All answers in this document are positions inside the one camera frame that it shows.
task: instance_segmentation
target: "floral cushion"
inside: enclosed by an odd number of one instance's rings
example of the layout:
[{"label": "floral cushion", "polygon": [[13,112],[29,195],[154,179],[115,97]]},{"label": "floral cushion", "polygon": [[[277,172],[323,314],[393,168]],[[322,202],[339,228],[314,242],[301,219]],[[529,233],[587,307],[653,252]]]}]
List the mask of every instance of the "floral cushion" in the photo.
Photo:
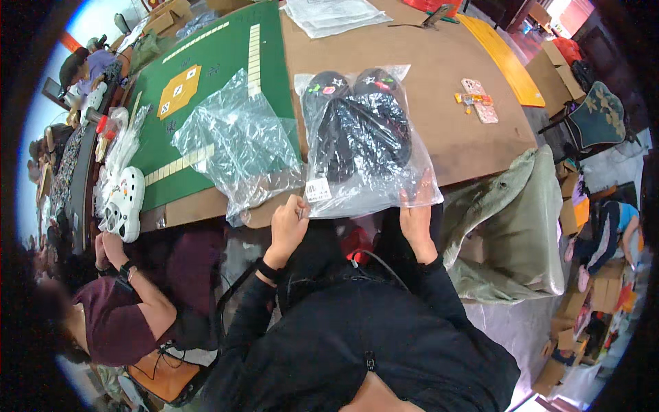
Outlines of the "floral cushion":
[{"label": "floral cushion", "polygon": [[595,82],[583,103],[568,115],[576,143],[581,148],[593,144],[622,143],[625,140],[625,111],[617,96],[602,82]]}]

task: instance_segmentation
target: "wristwatch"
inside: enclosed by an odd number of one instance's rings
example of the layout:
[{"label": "wristwatch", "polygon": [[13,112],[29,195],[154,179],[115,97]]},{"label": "wristwatch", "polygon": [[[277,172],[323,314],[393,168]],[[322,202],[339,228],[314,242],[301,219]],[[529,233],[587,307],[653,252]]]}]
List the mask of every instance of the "wristwatch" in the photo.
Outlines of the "wristwatch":
[{"label": "wristwatch", "polygon": [[125,281],[126,283],[128,283],[129,276],[130,276],[130,269],[132,269],[134,266],[135,266],[135,264],[133,262],[131,262],[130,260],[128,262],[124,263],[123,266],[121,266],[119,268],[119,278],[121,280]]},{"label": "wristwatch", "polygon": [[263,276],[272,280],[274,283],[279,283],[284,278],[285,274],[285,270],[283,268],[274,270],[263,261],[263,258],[256,259],[256,269],[261,272]]}]

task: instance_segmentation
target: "black jacket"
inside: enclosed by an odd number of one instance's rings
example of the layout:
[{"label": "black jacket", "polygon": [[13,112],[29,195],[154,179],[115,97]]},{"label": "black jacket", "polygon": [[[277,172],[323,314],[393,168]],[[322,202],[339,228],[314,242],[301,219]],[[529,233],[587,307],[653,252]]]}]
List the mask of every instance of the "black jacket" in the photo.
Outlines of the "black jacket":
[{"label": "black jacket", "polygon": [[418,294],[368,280],[315,292],[266,333],[275,289],[254,280],[204,386],[210,411],[337,411],[373,370],[426,411],[503,411],[519,369],[468,320],[441,258]]}]

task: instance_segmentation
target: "white crocs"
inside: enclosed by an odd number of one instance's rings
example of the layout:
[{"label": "white crocs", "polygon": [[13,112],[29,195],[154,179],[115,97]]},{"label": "white crocs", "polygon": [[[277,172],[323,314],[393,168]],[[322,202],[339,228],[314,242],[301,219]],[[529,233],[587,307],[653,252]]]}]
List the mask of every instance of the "white crocs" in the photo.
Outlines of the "white crocs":
[{"label": "white crocs", "polygon": [[121,237],[125,243],[135,242],[140,235],[140,211],[144,200],[144,175],[135,167],[121,172],[119,185],[110,193],[98,228]]}]

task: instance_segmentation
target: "barcode label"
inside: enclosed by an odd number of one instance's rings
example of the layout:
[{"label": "barcode label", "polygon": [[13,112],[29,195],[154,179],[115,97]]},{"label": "barcode label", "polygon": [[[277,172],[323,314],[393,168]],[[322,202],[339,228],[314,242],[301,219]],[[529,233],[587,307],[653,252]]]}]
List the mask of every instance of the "barcode label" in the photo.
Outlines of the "barcode label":
[{"label": "barcode label", "polygon": [[321,200],[331,199],[330,185],[327,177],[306,182],[304,192],[309,203],[319,202]]}]

